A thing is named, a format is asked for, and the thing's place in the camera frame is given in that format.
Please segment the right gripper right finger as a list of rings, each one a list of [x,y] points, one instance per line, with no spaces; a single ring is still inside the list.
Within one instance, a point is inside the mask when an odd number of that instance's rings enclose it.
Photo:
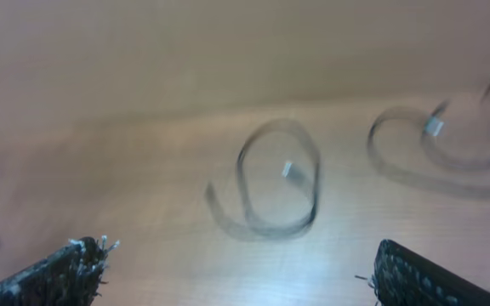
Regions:
[[[364,279],[383,306],[490,306],[490,292],[389,239]]]

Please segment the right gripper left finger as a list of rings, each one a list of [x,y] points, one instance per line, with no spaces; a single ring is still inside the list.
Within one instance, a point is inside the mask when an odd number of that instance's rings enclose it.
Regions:
[[[90,306],[100,294],[108,255],[120,242],[107,246],[87,236],[70,239],[66,246],[32,266],[0,281],[0,306]]]

